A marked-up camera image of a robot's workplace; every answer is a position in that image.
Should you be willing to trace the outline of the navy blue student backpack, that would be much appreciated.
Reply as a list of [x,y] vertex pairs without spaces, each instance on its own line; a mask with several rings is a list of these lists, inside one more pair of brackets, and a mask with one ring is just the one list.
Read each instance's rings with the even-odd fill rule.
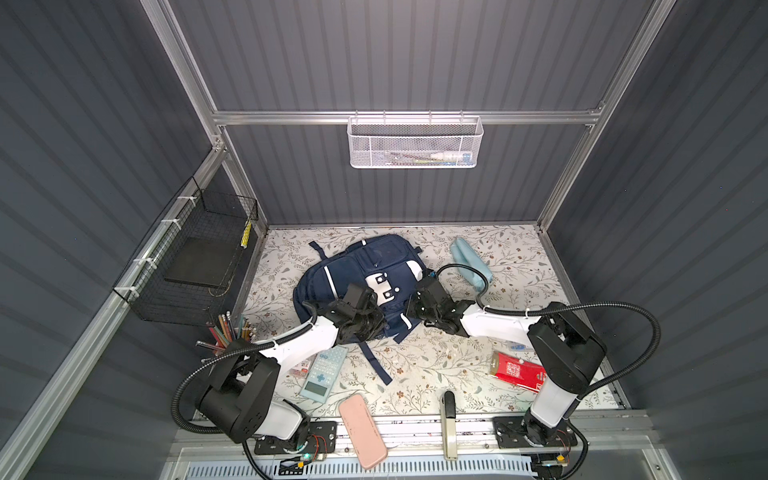
[[[327,305],[343,298],[351,283],[368,286],[377,294],[377,304],[387,320],[382,338],[401,343],[421,323],[406,317],[406,303],[427,271],[420,248],[395,234],[363,239],[333,256],[328,256],[315,241],[310,247],[320,261],[305,271],[293,290],[293,306],[302,323],[309,321],[313,313],[323,316]],[[392,378],[368,345],[370,341],[352,344],[360,347],[388,385]]]

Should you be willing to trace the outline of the light blue pencil pouch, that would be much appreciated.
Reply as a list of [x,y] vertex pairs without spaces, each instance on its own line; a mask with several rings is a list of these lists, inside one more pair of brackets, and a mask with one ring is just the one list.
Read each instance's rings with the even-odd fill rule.
[[[472,267],[481,272],[488,282],[492,280],[493,275],[489,266],[464,238],[457,237],[450,245],[450,252],[455,263]],[[474,271],[461,269],[460,273],[477,291],[483,289],[484,281]]]

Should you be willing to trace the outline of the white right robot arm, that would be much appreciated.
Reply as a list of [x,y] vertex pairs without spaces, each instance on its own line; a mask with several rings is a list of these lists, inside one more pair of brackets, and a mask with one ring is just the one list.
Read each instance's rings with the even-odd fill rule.
[[[449,268],[465,269],[480,277],[483,286],[473,300],[455,300],[439,281]],[[483,302],[488,279],[470,266],[453,263],[436,271],[428,270],[409,298],[407,312],[421,322],[450,335],[487,337],[519,343],[533,349],[546,378],[518,427],[528,443],[544,447],[560,428],[568,429],[569,417],[581,401],[639,369],[661,342],[661,325],[648,310],[620,301],[566,305],[552,302],[538,310],[506,310]],[[594,376],[607,356],[607,346],[576,313],[593,309],[621,309],[648,320],[648,346],[629,365],[596,381]]]

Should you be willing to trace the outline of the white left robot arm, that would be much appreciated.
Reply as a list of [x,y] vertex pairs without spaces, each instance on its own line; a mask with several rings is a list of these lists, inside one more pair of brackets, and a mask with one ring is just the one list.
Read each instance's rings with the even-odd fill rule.
[[[245,445],[256,437],[273,437],[302,445],[309,436],[308,414],[289,400],[274,398],[281,375],[307,358],[337,345],[364,346],[387,325],[379,295],[352,283],[339,299],[323,304],[305,300],[308,321],[286,334],[259,343],[238,339],[218,357],[190,373],[176,388],[170,415],[176,425],[200,435],[224,434]],[[181,400],[196,378],[203,379],[195,408],[212,424],[186,419]]]

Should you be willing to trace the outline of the floral table mat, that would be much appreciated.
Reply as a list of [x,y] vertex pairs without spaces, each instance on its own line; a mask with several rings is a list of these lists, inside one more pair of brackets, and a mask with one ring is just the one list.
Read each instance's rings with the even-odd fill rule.
[[[273,229],[266,236],[255,277],[246,298],[244,317],[258,339],[277,336],[298,325],[292,291],[302,274],[319,261],[311,247],[316,242],[332,256],[362,239],[386,234],[385,228]],[[538,309],[552,301],[565,302],[551,258],[532,225],[399,227],[395,234],[422,250],[424,263],[437,269],[451,262],[450,244],[466,240],[492,272],[484,301],[502,309]],[[402,343],[382,339],[371,350],[391,376],[384,384],[360,348],[348,349],[329,398],[315,402],[301,396],[303,374],[289,371],[278,381],[276,395],[308,413],[335,416],[340,402],[362,395],[375,415],[426,415],[440,410],[444,391],[454,392],[461,413],[525,411],[532,392],[507,384],[490,374],[494,352],[536,361],[531,351],[490,338],[449,336],[418,326]]]

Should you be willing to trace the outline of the light blue calculator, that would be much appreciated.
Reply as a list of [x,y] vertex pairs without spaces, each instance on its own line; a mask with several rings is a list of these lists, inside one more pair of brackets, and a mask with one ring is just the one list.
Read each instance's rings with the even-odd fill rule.
[[318,353],[299,395],[317,403],[325,403],[338,379],[347,354],[348,349],[344,346],[336,346]]

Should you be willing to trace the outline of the red card box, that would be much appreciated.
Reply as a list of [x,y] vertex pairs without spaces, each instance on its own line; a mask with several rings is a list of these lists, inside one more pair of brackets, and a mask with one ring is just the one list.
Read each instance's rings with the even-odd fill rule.
[[491,356],[490,374],[506,383],[535,393],[541,390],[547,379],[546,371],[541,365],[499,351],[494,351]]

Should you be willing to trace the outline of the coloured pencils cup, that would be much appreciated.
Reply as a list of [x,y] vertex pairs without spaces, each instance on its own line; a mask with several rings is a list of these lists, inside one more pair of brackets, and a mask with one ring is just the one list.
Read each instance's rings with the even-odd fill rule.
[[236,340],[252,341],[255,338],[253,325],[244,316],[236,317],[231,311],[218,315],[207,325],[208,340],[197,340],[195,346],[210,354],[212,359],[225,353]]

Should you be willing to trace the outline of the yellow ruler in basket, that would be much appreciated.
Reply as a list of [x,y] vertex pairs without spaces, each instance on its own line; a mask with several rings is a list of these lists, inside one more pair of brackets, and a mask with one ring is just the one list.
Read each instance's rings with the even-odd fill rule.
[[247,220],[245,222],[245,224],[244,224],[244,229],[243,229],[243,232],[241,234],[240,243],[239,243],[239,245],[240,245],[240,247],[242,249],[247,249],[248,248],[251,231],[252,231],[252,221],[251,220]]

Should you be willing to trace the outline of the black notebook in basket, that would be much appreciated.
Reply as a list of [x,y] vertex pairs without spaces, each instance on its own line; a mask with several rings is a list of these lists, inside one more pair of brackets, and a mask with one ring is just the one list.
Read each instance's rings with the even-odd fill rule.
[[232,242],[190,237],[164,274],[169,282],[221,287],[231,276],[241,248]]

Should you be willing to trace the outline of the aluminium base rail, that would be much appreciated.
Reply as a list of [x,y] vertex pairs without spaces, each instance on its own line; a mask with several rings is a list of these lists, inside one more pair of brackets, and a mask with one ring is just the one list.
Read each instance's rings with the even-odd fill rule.
[[[458,454],[498,453],[492,419],[495,413],[459,414],[456,418]],[[587,437],[592,451],[646,449],[659,441],[643,410],[578,410],[571,422]],[[441,417],[434,415],[379,416],[375,419],[388,455],[443,455]],[[242,460],[242,448],[224,435],[176,434],[168,459]]]

